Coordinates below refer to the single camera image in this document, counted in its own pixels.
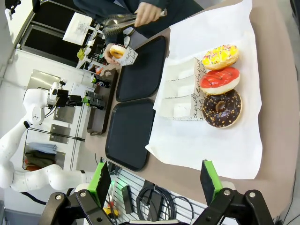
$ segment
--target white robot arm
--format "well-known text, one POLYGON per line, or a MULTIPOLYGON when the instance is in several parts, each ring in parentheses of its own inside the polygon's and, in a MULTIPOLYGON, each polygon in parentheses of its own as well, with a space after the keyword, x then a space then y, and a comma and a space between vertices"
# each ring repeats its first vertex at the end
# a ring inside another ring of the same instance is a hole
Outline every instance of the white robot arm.
POLYGON ((56 190, 63 190, 90 182, 93 175, 91 172, 63 171, 58 165, 50 165, 33 172, 17 172, 10 161, 28 125, 40 125, 44 121, 45 107, 54 105, 57 93, 57 83, 54 83, 49 91, 41 89, 26 91, 23 100, 26 115, 0 139, 0 188, 11 187, 15 191, 26 192, 50 184, 56 190))

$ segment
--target red glazed donut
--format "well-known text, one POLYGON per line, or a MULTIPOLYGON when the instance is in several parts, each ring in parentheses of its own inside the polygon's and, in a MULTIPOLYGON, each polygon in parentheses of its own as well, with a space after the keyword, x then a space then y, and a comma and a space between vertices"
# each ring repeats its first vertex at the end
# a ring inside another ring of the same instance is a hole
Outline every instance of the red glazed donut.
POLYGON ((239 70, 227 67, 221 70, 209 71, 200 79, 200 88, 208 95, 221 95, 234 89, 239 81, 239 70))

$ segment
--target chocolate frosting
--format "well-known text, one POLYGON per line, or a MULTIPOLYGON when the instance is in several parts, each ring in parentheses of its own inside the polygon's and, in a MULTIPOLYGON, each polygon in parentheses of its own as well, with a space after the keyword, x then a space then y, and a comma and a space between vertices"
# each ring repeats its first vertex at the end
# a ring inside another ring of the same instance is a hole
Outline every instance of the chocolate frosting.
POLYGON ((202 112, 208 124, 224 128, 236 121, 242 109, 242 101, 236 90, 222 95, 208 95, 203 103, 202 112))

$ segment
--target tongs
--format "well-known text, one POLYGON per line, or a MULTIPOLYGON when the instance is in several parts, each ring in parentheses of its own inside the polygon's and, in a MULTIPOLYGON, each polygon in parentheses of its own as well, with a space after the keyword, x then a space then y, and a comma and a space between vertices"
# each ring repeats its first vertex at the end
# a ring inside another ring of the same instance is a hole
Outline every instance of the tongs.
MULTIPOLYGON (((166 16, 167 10, 162 11, 160 17, 166 16)), ((104 21, 102 26, 104 27, 102 32, 105 36, 115 36, 121 33, 123 30, 131 27, 135 24, 136 14, 116 14, 111 15, 104 21)))

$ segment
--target yellow glazed donut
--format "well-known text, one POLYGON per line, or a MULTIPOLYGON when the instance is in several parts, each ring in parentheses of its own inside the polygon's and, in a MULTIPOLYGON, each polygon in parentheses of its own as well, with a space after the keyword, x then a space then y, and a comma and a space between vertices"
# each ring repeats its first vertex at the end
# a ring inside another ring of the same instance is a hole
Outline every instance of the yellow glazed donut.
POLYGON ((239 50, 235 45, 222 45, 208 51, 203 59, 203 65, 209 70, 219 70, 235 63, 239 58, 239 50))

